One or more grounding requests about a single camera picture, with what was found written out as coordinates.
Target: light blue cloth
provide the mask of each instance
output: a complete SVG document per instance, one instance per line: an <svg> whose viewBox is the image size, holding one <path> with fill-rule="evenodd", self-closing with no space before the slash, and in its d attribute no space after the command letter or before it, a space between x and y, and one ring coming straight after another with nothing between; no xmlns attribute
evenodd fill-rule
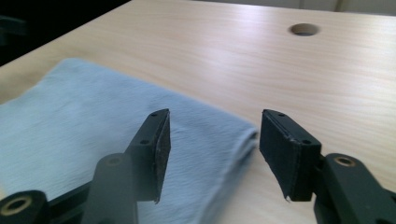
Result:
<svg viewBox="0 0 396 224"><path fill-rule="evenodd" d="M0 188L60 196L90 181L102 157L123 152L147 115L164 108L172 150L163 194L158 204L139 203L140 222L214 222L248 167L256 127L80 59L62 61L0 105Z"/></svg>

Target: dark background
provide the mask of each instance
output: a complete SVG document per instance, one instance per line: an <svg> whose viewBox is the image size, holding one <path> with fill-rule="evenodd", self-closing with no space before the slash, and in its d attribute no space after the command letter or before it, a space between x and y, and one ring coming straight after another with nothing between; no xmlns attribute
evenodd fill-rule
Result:
<svg viewBox="0 0 396 224"><path fill-rule="evenodd" d="M27 28L27 35L6 34L7 44L0 46L0 66L128 1L0 0L0 16L23 20Z"/></svg>

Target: folded towel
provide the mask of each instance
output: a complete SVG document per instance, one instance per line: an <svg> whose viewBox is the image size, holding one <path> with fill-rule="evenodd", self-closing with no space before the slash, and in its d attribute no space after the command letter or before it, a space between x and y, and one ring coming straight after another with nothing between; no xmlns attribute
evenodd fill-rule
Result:
<svg viewBox="0 0 396 224"><path fill-rule="evenodd" d="M49 200L92 180L123 152L147 115L169 108L172 149L160 203L139 203L141 223L211 223L247 169L256 127L229 113L80 59L59 63L0 105L0 189Z"/></svg>

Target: wooden table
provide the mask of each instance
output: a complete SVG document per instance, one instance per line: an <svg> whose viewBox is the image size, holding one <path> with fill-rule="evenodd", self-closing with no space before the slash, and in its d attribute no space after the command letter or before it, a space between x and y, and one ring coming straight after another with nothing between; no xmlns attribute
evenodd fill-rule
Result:
<svg viewBox="0 0 396 224"><path fill-rule="evenodd" d="M319 32L298 36L296 23ZM79 57L179 91L260 127L282 111L396 190L396 18L187 0L134 0L0 68L0 102ZM219 223L316 223L287 203L261 154Z"/></svg>

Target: table surface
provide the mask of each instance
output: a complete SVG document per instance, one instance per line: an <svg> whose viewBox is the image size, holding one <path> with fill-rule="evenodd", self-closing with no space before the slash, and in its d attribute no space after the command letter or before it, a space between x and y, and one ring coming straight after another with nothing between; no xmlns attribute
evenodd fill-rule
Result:
<svg viewBox="0 0 396 224"><path fill-rule="evenodd" d="M293 35L296 23L319 32ZM257 127L288 114L396 190L396 18L187 0L134 0L0 67L0 103L79 57L184 93ZM219 223L316 223L259 151Z"/></svg>

